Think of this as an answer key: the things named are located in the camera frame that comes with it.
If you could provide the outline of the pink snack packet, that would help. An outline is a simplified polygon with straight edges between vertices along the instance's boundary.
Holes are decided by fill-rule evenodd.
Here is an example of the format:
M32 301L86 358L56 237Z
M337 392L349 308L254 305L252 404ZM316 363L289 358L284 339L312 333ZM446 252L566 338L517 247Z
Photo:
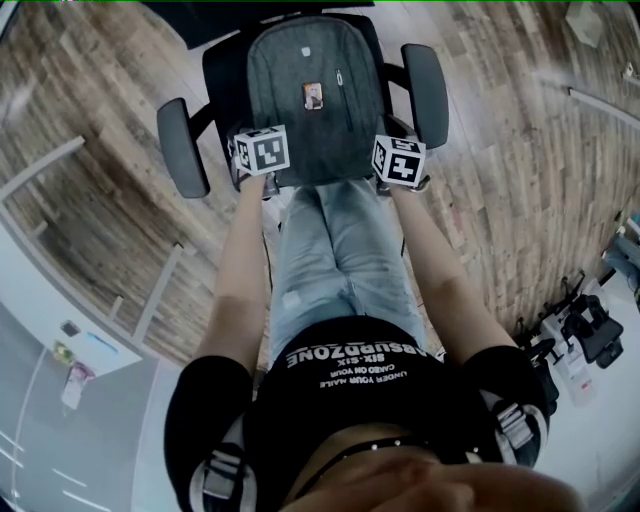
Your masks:
M76 410L86 384L95 378L94 372L80 362L75 362L69 370L61 394L63 405Z

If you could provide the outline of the person's torso in black shirt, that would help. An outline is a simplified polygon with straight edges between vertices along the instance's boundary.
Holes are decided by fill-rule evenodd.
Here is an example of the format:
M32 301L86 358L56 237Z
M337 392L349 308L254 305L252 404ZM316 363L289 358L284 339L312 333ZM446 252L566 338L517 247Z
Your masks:
M317 323L280 353L262 383L236 361L206 356L181 373L164 434L182 512L195 512L196 469L242 421L242 459L258 512L274 512L316 449L344 429L386 424L445 463L476 453L533 466L549 428L545 392L526 354L483 350L461 366L429 355L397 326L352 316Z

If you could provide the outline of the cardboard box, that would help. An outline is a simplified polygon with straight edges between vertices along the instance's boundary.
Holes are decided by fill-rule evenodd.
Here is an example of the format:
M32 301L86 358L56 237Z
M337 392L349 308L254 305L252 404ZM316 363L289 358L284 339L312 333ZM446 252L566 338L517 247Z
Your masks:
M604 25L593 2L570 2L565 20L582 44L598 47Z

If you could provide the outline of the person's left forearm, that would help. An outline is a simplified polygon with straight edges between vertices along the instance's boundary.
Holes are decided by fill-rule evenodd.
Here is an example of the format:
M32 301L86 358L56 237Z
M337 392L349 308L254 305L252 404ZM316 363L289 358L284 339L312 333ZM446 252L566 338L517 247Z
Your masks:
M214 286L211 316L194 357L221 356L257 368L266 322L262 198L265 178L241 183Z

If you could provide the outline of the white desk with grey legs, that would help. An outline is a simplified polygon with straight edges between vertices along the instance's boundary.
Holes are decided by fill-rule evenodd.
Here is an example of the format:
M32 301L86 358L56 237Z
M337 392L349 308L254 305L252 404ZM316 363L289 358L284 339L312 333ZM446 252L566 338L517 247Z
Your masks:
M115 321L120 300L109 313L100 311L47 260L35 245L38 234L26 234L5 202L48 166L76 152L84 143L81 136L64 143L0 186L0 304L46 349L52 351L54 343L60 341L80 363L96 376L102 376L139 362L142 353L151 351L144 346L144 339L185 248L179 243L174 245L131 333ZM60 329L65 321L73 322L81 332L68 337ZM88 332L115 346L119 353L88 340Z

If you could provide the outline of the white packet with red label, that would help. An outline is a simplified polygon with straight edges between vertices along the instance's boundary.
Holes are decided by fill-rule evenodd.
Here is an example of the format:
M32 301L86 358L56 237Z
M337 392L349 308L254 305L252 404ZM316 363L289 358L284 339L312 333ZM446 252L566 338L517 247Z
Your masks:
M596 389L589 364L577 348L567 354L567 371L567 386L573 404L576 407L587 407L595 400Z

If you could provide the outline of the black office chair with armrests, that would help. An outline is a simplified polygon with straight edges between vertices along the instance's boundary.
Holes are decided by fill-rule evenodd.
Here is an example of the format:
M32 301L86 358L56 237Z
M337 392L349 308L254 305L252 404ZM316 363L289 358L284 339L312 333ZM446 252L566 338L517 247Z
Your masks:
M202 48L208 103L196 113L183 98L165 103L157 113L158 137L171 178L186 198L208 195L210 185L197 144L209 126L217 129L229 171L228 138L261 129L254 125L248 90L247 55L254 40L269 28L298 17L330 16L361 31L374 58L385 113L415 130L427 152L444 145L449 132L448 94L435 51L406 44L402 61L383 59L371 20L360 14L365 0L335 2L153 2L150 9L190 49ZM387 135L384 116L377 135Z

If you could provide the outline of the white table with thin legs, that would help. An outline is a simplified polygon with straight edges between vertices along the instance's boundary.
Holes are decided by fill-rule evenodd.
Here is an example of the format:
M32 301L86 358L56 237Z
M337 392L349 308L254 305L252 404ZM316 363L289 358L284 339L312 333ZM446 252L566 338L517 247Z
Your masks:
M586 105L589 105L601 112L607 113L632 128L640 131L640 117L634 116L627 111L614 106L613 104L599 99L593 95L584 93L575 88L568 89L568 95Z

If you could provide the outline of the person's right forearm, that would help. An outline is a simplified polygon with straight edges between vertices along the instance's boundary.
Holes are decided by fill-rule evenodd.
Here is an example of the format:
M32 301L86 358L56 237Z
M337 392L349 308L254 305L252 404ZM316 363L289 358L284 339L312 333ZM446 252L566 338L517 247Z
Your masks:
M426 314L449 358L464 364L483 350L513 347L420 196L402 186L391 196Z

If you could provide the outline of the person's legs in light jeans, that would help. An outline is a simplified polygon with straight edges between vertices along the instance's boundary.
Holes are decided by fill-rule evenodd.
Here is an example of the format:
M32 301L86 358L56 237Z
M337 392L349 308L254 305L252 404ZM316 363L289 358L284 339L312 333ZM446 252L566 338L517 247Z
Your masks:
M389 322L427 346L400 244L374 187L365 179L301 187L281 230L269 359L304 329L352 316Z

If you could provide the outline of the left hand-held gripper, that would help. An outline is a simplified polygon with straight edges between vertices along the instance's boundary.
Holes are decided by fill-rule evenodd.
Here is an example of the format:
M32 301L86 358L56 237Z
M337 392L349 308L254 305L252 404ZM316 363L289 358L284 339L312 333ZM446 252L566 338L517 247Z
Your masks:
M239 191L254 176L265 176L263 199L280 193L276 173L290 167L286 127L276 125L237 133L228 138L231 180Z

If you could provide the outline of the black device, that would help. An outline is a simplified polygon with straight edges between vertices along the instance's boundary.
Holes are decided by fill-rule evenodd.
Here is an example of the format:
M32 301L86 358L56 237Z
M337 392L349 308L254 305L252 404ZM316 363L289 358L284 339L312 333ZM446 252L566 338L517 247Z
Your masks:
M607 369L623 353L621 335L624 327L603 308L596 295L580 295L569 306L561 333L568 351L573 350L570 339L574 337L587 364L595 363Z

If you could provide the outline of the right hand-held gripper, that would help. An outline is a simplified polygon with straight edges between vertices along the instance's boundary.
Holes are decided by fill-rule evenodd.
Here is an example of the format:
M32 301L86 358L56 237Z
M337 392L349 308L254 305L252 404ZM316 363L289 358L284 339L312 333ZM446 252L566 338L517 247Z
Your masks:
M372 153L376 193L389 196L390 185L420 192L429 181L429 177L424 175L426 145L418 141L419 137L413 128L399 122L393 115L386 114L384 124L387 135L375 137Z

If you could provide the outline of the grey fabric backpack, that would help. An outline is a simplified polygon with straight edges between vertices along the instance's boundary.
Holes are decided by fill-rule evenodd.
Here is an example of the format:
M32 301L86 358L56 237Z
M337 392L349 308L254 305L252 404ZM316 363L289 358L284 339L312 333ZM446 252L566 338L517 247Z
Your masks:
M255 127L286 130L290 166L278 172L279 185L370 175L385 106L360 30L330 16L279 23L254 40L247 79Z

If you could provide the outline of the white work table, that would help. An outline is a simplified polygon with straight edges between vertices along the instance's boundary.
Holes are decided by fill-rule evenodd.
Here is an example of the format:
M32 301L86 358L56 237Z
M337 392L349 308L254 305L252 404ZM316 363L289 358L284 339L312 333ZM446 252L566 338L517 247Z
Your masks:
M618 273L600 294L624 327L623 353L606 369L588 365L591 386L581 395L550 367L559 398L535 466L573 486L591 511L612 506L640 478L640 311Z

